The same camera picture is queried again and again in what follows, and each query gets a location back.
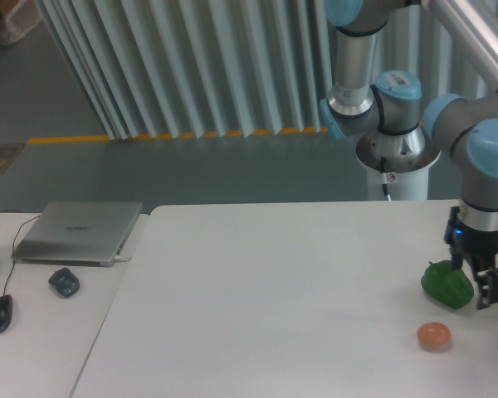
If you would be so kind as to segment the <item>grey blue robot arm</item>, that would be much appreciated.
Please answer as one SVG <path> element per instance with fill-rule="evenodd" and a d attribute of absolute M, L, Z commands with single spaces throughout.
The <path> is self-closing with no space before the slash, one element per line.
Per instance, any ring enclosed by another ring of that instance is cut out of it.
<path fill-rule="evenodd" d="M 339 33 L 334 85 L 320 109 L 336 138 L 362 134 L 357 157 L 378 174 L 386 197 L 390 175 L 432 164 L 440 152 L 460 168 L 460 201 L 444 241 L 452 266 L 469 265 L 478 308 L 498 303 L 498 18 L 478 1 L 423 1 L 469 56 L 492 94 L 468 100 L 446 94 L 419 110 L 420 84 L 404 70 L 370 73 L 378 34 L 405 1 L 328 1 Z"/>

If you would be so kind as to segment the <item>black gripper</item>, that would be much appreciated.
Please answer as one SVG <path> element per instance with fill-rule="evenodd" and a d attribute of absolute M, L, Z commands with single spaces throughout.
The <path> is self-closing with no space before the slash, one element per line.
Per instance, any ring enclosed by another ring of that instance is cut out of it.
<path fill-rule="evenodd" d="M 498 210 L 452 206 L 444 241 L 450 246 L 452 270 L 461 269 L 463 255 L 478 288 L 477 309 L 498 303 Z"/>

